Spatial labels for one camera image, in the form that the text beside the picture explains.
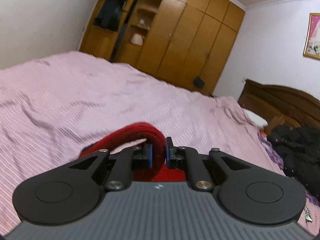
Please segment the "small black hanging pouch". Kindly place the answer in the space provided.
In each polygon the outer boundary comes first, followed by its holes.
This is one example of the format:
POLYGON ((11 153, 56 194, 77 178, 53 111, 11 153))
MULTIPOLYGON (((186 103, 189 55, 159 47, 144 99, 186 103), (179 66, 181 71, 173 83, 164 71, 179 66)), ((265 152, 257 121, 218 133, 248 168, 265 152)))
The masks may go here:
POLYGON ((199 76, 196 76, 193 80, 193 84, 195 87, 202 89, 205 83, 199 76))

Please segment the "purple patterned cloth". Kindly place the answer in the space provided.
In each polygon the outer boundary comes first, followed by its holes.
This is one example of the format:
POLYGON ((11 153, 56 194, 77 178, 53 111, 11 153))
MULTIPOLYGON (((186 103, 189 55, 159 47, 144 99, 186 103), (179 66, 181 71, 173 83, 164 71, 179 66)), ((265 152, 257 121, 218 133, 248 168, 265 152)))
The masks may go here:
MULTIPOLYGON (((273 149, 272 144, 267 140, 267 136, 263 131, 259 131, 258 132, 258 138, 261 142, 261 144, 263 145, 264 149, 266 150, 268 156, 270 157, 270 159, 276 163, 278 165, 278 167, 282 170, 282 171, 286 171, 286 167, 284 166, 284 161, 281 158, 281 156, 273 149)), ((308 200, 316 205, 319 206, 319 200, 317 197, 313 196, 305 187, 305 185, 302 185, 304 187, 305 190, 305 194, 306 197, 308 198, 308 200)))

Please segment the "black clothes pile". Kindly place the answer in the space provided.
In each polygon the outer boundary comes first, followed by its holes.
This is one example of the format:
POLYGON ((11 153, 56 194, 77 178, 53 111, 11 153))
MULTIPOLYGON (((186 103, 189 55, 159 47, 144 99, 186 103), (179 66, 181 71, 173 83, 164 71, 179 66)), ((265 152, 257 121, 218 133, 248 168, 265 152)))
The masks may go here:
POLYGON ((267 140, 281 157, 285 175, 297 179, 312 196, 319 198, 319 129, 279 125, 267 140))

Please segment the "red knitted sweater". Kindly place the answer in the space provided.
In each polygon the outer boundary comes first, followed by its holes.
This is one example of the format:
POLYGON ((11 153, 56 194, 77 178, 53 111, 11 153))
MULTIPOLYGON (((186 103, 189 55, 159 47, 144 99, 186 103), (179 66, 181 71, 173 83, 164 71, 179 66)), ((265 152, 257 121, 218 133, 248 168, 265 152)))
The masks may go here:
POLYGON ((139 168, 133 173, 135 181, 152 182, 173 182, 185 181, 185 173, 178 169, 170 170, 165 165, 166 143, 165 137, 161 131, 147 122, 137 122, 125 126, 113 133, 105 136, 103 139, 83 148, 79 158, 89 155, 100 149, 107 149, 110 152, 117 147, 145 139, 152 144, 152 168, 139 168))

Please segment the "white pillow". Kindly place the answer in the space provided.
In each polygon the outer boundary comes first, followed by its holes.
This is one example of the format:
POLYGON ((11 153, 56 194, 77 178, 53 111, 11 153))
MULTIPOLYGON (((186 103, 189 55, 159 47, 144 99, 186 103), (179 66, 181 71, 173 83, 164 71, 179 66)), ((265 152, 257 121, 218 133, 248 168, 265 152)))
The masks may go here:
POLYGON ((242 110, 248 115, 248 117, 255 124, 255 126, 257 126, 257 128, 264 129, 265 127, 268 126, 268 122, 264 118, 262 118, 261 116, 255 114, 252 111, 247 110, 245 108, 243 108, 242 110))

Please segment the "gold framed wall picture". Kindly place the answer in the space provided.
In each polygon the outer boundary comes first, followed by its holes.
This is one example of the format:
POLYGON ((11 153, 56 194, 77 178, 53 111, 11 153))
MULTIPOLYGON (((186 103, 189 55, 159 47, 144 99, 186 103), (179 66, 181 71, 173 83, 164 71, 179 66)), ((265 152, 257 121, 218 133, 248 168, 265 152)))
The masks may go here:
POLYGON ((304 57, 319 60, 319 13, 310 13, 308 31, 303 51, 304 57))

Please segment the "white pink shelf container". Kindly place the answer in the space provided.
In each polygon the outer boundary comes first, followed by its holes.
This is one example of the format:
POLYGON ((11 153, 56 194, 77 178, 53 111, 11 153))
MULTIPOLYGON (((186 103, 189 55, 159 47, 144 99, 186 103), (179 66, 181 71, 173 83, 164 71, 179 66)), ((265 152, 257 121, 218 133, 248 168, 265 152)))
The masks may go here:
POLYGON ((130 40, 131 44, 137 45, 137 46, 143 46, 144 44, 144 35, 139 33, 134 33, 130 40))

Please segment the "pink checked bed sheet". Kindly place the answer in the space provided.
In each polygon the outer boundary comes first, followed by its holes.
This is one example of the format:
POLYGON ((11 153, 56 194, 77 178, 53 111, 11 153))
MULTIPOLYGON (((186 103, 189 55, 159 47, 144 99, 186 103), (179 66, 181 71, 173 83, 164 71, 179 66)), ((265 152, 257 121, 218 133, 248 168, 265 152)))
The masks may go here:
POLYGON ((1 239, 319 239, 242 109, 76 51, 2 70, 1 239), (134 180, 145 139, 79 158, 137 122, 184 152, 185 181, 134 180))

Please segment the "brown wooden wardrobe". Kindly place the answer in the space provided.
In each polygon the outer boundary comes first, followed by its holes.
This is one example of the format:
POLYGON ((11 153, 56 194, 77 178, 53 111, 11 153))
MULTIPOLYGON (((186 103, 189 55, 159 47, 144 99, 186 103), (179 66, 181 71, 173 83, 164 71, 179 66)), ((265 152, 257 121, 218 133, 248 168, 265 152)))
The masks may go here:
POLYGON ((212 94, 229 58, 245 12, 229 0, 127 0, 118 31, 93 24, 106 0, 98 0, 80 51, 128 63, 160 80, 212 94), (143 46, 130 43, 144 35, 143 46), (199 76, 204 87, 194 86, 199 76))

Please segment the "dark hanging garment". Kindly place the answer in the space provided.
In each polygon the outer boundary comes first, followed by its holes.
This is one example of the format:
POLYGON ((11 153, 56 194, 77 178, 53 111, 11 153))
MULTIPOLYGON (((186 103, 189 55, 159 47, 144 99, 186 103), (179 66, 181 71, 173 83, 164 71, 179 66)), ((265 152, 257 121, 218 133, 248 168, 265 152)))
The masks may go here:
POLYGON ((93 24, 109 31, 118 31, 120 19, 127 0, 106 0, 93 24))

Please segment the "dark wooden headboard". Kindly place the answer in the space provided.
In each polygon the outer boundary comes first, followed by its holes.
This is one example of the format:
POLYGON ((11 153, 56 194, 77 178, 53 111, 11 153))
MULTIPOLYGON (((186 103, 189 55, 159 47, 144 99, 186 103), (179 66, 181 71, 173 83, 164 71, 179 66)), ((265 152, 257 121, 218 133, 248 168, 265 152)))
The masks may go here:
POLYGON ((319 100, 301 90, 247 79, 238 104, 268 122, 265 134, 278 125, 319 129, 319 100))

